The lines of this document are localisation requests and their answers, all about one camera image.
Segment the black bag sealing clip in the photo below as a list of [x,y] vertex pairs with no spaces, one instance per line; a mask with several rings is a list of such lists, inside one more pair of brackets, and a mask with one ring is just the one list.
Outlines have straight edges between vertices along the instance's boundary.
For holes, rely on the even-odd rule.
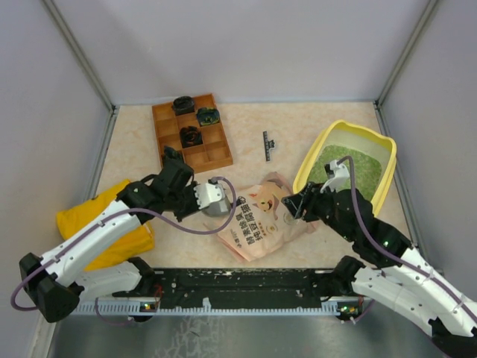
[[275,149],[276,143],[273,139],[270,139],[267,131],[262,132],[265,161],[268,163],[271,161],[271,151]]

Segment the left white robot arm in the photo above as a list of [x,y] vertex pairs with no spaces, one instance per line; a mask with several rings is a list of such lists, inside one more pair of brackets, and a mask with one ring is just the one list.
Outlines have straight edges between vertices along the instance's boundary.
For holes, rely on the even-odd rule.
[[208,195],[221,191],[194,180],[193,169],[169,157],[161,171],[127,184],[105,209],[70,239],[37,256],[19,261],[19,285],[48,323],[70,315],[82,301],[106,295],[150,294],[155,287],[153,269],[141,258],[123,260],[109,268],[85,268],[123,236],[164,212],[174,224],[210,205]]

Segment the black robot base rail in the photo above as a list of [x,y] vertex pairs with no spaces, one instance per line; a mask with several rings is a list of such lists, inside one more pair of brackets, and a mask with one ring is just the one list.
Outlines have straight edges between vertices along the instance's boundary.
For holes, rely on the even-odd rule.
[[314,268],[156,268],[115,298],[151,298],[163,309],[311,309],[326,302],[362,307],[363,297],[331,270]]

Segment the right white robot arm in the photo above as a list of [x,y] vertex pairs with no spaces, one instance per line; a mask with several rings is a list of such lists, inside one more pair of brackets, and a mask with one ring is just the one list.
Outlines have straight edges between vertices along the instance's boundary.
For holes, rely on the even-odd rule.
[[355,188],[339,192],[309,182],[282,199],[290,214],[321,221],[351,242],[352,249],[382,271],[373,277],[361,263],[333,276],[342,295],[355,292],[378,301],[419,326],[448,357],[476,356],[476,302],[436,271],[394,226],[373,214],[373,205]]

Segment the pink cat litter bag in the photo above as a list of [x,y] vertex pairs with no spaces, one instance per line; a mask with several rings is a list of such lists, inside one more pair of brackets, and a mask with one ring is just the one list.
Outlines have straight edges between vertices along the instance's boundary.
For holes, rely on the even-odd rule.
[[260,183],[236,190],[237,206],[232,221],[215,237],[238,261],[254,261],[280,249],[318,225],[293,217],[282,203],[292,195],[290,183],[278,172]]

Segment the silver metal scoop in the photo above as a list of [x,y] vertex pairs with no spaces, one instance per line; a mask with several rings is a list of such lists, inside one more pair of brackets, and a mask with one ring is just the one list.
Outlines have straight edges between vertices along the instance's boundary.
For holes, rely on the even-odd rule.
[[228,216],[231,212],[231,209],[231,203],[227,195],[225,194],[225,199],[217,207],[212,207],[201,211],[209,217],[221,217]]

